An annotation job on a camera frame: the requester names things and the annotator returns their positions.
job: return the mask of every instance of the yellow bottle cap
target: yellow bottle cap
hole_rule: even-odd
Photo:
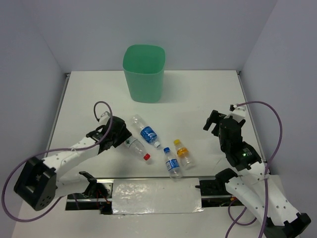
[[[180,144],[180,140],[179,139],[174,140],[174,145],[178,145],[178,144]]]

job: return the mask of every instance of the clear plastic sheet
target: clear plastic sheet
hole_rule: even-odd
[[[118,179],[113,183],[114,214],[194,213],[203,211],[198,178]]]

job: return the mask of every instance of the plastic bottle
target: plastic bottle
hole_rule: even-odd
[[[176,155],[168,147],[164,148],[165,162],[171,179],[180,179],[183,177]]]
[[[156,148],[160,146],[158,135],[139,115],[133,116],[132,122],[133,126],[140,132],[140,135],[145,139],[147,143],[153,145]]]
[[[151,156],[146,152],[144,145],[132,135],[125,140],[124,145],[129,148],[129,150],[133,151],[134,153],[142,156],[142,158],[146,161]]]
[[[186,169],[190,169],[195,166],[194,160],[188,152],[187,148],[180,142],[180,140],[174,140],[177,156],[179,157],[180,164]]]

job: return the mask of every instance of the orange bottle label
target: orange bottle label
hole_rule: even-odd
[[[183,155],[186,154],[186,153],[188,153],[188,150],[187,150],[186,147],[183,147],[183,148],[181,148],[181,149],[179,149],[179,150],[177,151],[178,157],[181,157],[181,156],[183,156]]]

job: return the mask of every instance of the red bottle cap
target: red bottle cap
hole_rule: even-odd
[[[148,160],[150,157],[151,157],[151,156],[150,156],[149,154],[146,154],[146,155],[143,157],[143,159],[144,159],[144,160]]]

